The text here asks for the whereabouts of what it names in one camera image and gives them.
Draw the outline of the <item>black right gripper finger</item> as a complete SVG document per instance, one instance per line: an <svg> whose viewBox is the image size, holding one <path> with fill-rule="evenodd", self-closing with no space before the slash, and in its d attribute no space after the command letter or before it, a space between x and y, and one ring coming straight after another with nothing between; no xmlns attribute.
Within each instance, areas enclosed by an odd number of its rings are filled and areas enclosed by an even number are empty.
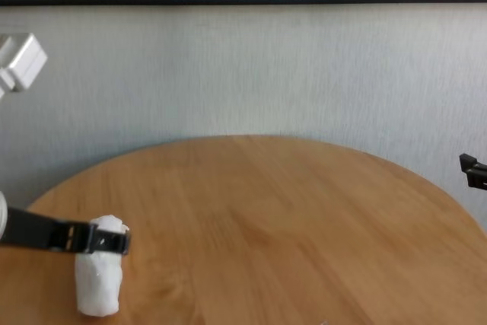
<svg viewBox="0 0 487 325"><path fill-rule="evenodd" d="M481 164L476 158L468 154L461 154L460 168L466 175L468 187L472 188L486 188L487 183L487 167Z"/></svg>

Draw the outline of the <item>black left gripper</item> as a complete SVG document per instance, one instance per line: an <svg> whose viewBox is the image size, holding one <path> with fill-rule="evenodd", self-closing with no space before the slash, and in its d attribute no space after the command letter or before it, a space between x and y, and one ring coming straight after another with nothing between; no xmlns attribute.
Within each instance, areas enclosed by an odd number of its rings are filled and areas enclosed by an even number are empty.
<svg viewBox="0 0 487 325"><path fill-rule="evenodd" d="M130 234L107 231L94 223L56 222L54 218L7 207L1 245L67 253L106 252L124 256L129 252Z"/></svg>

